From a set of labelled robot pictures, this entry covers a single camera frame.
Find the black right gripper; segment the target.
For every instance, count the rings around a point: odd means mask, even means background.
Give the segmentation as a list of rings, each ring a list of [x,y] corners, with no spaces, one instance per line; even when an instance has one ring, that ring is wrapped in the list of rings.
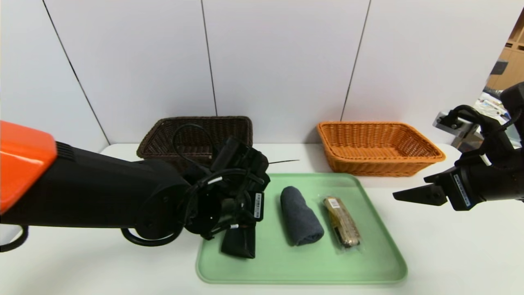
[[[517,171],[486,166],[453,167],[424,177],[429,185],[394,192],[395,200],[442,206],[447,197],[456,211],[469,211],[479,203],[517,198]]]

